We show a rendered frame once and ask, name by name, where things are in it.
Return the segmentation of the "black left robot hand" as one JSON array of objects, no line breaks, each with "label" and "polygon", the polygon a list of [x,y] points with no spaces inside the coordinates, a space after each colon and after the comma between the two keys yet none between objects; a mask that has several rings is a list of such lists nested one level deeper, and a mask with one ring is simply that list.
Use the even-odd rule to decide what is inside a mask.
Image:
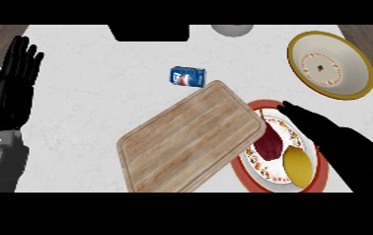
[{"label": "black left robot hand", "polygon": [[43,59],[30,38],[15,36],[0,67],[0,131],[20,129],[30,119]]}]

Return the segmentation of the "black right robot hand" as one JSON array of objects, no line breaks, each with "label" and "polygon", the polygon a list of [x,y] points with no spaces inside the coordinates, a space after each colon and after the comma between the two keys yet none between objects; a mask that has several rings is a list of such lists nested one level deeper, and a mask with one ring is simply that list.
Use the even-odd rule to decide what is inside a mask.
[{"label": "black right robot hand", "polygon": [[373,142],[353,128],[285,101],[279,112],[319,147],[341,179],[356,193],[373,193]]}]

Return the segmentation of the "dark red pear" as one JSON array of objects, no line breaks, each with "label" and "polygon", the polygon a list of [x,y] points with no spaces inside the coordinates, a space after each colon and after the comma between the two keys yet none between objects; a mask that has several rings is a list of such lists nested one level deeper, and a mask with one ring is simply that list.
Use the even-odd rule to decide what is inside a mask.
[{"label": "dark red pear", "polygon": [[284,140],[270,124],[266,123],[266,125],[267,125],[266,133],[254,143],[254,146],[264,160],[272,161],[279,159],[282,156]]}]

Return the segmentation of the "red rimmed patterned plate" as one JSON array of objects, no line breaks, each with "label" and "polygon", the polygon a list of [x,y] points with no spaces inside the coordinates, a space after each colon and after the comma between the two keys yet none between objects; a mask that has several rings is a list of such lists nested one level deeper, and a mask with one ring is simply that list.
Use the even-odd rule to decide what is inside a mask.
[{"label": "red rimmed patterned plate", "polygon": [[316,193],[322,192],[328,182],[329,176],[329,163],[319,152],[313,142],[307,139],[306,135],[300,132],[291,120],[278,111],[281,101],[257,100],[248,104],[257,114],[264,113],[266,118],[278,118],[295,130],[303,143],[303,148],[310,155],[313,165],[313,178],[310,185],[303,189],[294,185],[291,181],[285,183],[267,180],[261,176],[261,172],[256,169],[250,161],[247,152],[232,160],[230,165],[235,170],[236,177],[251,193]]}]

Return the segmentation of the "yellow rimmed white bowl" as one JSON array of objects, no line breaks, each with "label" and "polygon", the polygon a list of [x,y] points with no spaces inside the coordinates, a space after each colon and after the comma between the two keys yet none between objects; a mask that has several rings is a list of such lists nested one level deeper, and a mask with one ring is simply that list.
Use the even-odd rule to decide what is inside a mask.
[{"label": "yellow rimmed white bowl", "polygon": [[356,100],[373,90],[373,64],[338,35],[322,31],[298,34],[288,46],[288,60],[301,81],[325,96]]}]

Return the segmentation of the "yellow fruit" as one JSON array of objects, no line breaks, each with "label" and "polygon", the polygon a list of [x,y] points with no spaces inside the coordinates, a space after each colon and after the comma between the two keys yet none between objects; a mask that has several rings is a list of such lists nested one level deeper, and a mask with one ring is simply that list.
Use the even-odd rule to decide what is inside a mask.
[{"label": "yellow fruit", "polygon": [[306,189],[312,183],[312,159],[304,149],[289,146],[284,155],[284,166],[297,187]]}]

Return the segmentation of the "wooden cutting board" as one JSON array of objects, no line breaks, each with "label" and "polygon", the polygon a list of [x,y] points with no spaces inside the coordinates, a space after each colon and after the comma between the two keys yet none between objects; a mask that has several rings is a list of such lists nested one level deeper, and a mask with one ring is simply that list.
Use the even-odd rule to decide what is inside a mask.
[{"label": "wooden cutting board", "polygon": [[216,80],[118,140],[132,192],[191,192],[261,138],[266,123]]}]

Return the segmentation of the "black appliance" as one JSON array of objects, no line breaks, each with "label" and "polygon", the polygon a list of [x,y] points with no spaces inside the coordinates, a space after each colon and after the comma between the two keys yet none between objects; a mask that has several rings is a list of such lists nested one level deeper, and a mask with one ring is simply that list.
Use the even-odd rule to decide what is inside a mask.
[{"label": "black appliance", "polygon": [[188,41],[189,25],[110,25],[118,41]]}]

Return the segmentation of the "blue soda can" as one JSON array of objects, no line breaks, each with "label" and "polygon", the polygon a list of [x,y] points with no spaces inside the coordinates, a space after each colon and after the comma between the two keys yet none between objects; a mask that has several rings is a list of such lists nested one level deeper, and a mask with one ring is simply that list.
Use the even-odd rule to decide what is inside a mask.
[{"label": "blue soda can", "polygon": [[201,68],[176,66],[172,69],[170,81],[174,85],[202,88],[205,85],[205,70]]}]

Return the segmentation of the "grey round object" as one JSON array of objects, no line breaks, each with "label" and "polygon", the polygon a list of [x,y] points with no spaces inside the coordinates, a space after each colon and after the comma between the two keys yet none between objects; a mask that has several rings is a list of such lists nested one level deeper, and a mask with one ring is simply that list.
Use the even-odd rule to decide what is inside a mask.
[{"label": "grey round object", "polygon": [[253,25],[213,25],[211,27],[223,36],[230,38],[245,36],[254,28]]}]

